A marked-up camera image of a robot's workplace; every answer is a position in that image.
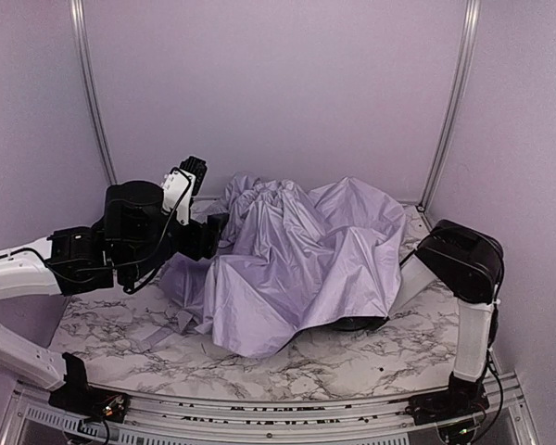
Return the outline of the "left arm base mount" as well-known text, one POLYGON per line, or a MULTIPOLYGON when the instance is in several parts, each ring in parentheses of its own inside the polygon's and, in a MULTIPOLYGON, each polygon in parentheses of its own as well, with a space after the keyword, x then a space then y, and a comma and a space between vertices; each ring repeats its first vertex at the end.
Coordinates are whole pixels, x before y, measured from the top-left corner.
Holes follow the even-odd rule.
POLYGON ((126 393, 102 388, 80 390, 62 387, 50 393, 48 403, 52 407, 88 417, 91 421, 122 423, 129 400, 126 393))

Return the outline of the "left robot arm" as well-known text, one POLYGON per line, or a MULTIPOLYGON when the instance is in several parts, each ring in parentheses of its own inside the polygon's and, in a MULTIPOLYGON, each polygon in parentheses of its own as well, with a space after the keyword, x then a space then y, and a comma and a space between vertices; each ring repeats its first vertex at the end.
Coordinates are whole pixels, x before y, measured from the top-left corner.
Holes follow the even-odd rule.
MULTIPOLYGON (((103 216, 93 225, 1 250, 0 300, 70 297, 115 286, 133 295, 177 253, 194 261, 211 259, 228 216, 213 214, 204 222, 191 216, 207 170, 203 159, 191 156, 161 184, 113 184, 106 191, 103 216)), ((127 395, 91 386, 82 359, 41 348, 1 325, 0 363, 48 390, 54 407, 116 422, 125 414, 127 395)))

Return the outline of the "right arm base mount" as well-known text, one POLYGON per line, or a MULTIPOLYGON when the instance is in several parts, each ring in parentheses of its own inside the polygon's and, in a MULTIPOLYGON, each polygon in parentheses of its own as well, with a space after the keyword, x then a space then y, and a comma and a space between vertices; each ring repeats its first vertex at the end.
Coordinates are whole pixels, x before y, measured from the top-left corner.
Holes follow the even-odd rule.
POLYGON ((438 423, 474 413, 486 413, 490 404, 482 392, 468 393, 450 388, 412 396, 404 413, 410 415, 417 426, 438 423))

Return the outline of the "lilac folding umbrella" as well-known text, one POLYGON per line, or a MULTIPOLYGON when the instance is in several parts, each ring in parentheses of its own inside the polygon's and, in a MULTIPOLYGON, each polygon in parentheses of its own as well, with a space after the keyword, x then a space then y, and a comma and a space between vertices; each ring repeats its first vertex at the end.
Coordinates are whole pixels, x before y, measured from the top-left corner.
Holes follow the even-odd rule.
POLYGON ((247 358, 272 356, 298 333, 347 317, 385 318, 400 287, 406 213, 385 192, 346 177, 306 191, 290 180, 238 173, 193 214, 229 220, 213 259, 174 256, 159 288, 170 321, 139 344, 210 335, 247 358))

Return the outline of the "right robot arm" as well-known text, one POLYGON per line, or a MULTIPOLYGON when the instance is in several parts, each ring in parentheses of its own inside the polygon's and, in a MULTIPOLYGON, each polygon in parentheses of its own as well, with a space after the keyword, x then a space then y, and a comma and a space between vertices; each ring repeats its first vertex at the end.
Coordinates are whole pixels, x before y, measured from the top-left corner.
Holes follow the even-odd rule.
POLYGON ((441 220, 400 265, 401 285, 392 314, 436 280, 458 300, 459 331, 448 386, 411 398, 410 409, 425 417, 456 415, 482 403, 488 351, 498 324, 498 294, 504 253, 493 237, 441 220))

